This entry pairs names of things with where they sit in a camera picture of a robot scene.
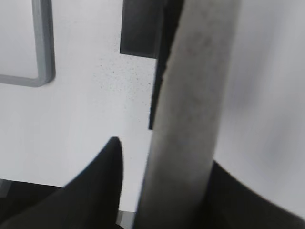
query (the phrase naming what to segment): white wall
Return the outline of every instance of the white wall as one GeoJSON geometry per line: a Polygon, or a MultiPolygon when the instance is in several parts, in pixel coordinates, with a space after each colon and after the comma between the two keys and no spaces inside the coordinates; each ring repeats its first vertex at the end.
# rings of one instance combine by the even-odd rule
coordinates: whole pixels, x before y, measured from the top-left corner
{"type": "MultiPolygon", "coordinates": [[[[243,1],[216,147],[235,177],[303,217],[304,11],[302,0],[243,1]]],[[[53,0],[53,17],[55,81],[0,84],[0,177],[62,186],[118,135],[120,209],[134,211],[155,61],[119,54],[122,0],[53,0]]]]}
{"type": "Polygon", "coordinates": [[[0,1],[0,74],[38,76],[31,0],[0,1]]]}
{"type": "Polygon", "coordinates": [[[216,159],[305,217],[305,2],[244,0],[216,159]]]}

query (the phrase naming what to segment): dark rectangle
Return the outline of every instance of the dark rectangle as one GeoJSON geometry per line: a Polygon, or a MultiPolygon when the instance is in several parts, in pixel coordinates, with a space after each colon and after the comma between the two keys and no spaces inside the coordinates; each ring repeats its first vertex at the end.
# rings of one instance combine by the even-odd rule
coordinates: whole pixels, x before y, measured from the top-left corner
{"type": "Polygon", "coordinates": [[[121,53],[156,58],[164,0],[124,0],[121,53]]]}

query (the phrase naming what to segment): gray frame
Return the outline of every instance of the gray frame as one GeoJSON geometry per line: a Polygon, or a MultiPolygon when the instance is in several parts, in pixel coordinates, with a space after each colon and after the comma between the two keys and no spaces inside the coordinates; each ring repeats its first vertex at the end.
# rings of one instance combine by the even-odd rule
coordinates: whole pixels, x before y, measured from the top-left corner
{"type": "Polygon", "coordinates": [[[0,74],[0,83],[40,87],[55,77],[51,0],[32,0],[38,77],[35,79],[0,74]]]}

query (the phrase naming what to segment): metal pole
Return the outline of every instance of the metal pole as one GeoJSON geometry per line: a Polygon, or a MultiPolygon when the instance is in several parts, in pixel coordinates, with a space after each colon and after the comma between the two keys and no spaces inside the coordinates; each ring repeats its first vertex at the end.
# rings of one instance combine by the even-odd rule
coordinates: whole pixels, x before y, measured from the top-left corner
{"type": "Polygon", "coordinates": [[[134,229],[189,228],[213,163],[239,0],[185,0],[134,229]]]}

